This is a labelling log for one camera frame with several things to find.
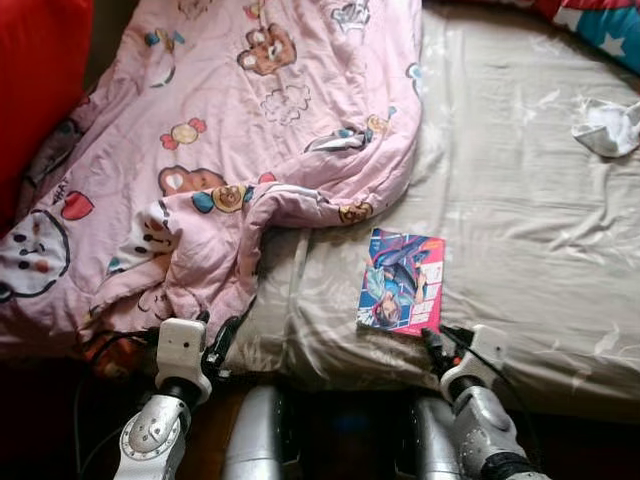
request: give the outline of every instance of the white sock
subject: white sock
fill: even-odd
[[[585,147],[603,157],[622,157],[638,147],[640,102],[627,108],[590,98],[585,107],[585,123],[571,128]]]

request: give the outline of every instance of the wooden floor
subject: wooden floor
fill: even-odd
[[[83,365],[64,360],[44,362],[37,368],[0,365],[2,480],[75,478],[72,404],[75,387],[84,373]],[[178,480],[219,478],[235,417],[253,383],[249,380],[221,388],[196,412]],[[79,411],[83,457],[140,408],[143,393],[151,387],[148,379],[124,385],[96,380],[87,383]],[[304,425],[300,440],[307,452],[305,478],[389,478],[390,434],[385,429],[392,418],[389,412],[395,398],[373,392],[305,397],[305,413],[299,420]],[[360,419],[359,426],[345,430],[345,418],[352,424],[353,418]],[[515,414],[514,419],[522,443],[530,446],[521,417]],[[640,478],[640,427],[551,416],[536,416],[534,420],[545,471],[553,480]],[[107,443],[88,467],[85,478],[113,478],[118,455],[115,440]]]

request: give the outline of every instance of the gray bed sheet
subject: gray bed sheet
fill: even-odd
[[[423,22],[406,195],[350,228],[270,232],[229,366],[435,387],[418,339],[356,329],[379,226],[446,239],[443,323],[507,332],[505,372],[534,410],[640,422],[640,152],[605,160],[570,133],[590,97],[637,102],[638,77],[522,12],[427,4]]]

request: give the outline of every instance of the red pillow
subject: red pillow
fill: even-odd
[[[0,236],[11,226],[20,174],[79,101],[92,0],[0,0]]]

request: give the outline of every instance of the pink book cover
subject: pink book cover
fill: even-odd
[[[357,324],[415,336],[423,328],[439,333],[444,243],[373,230]]]

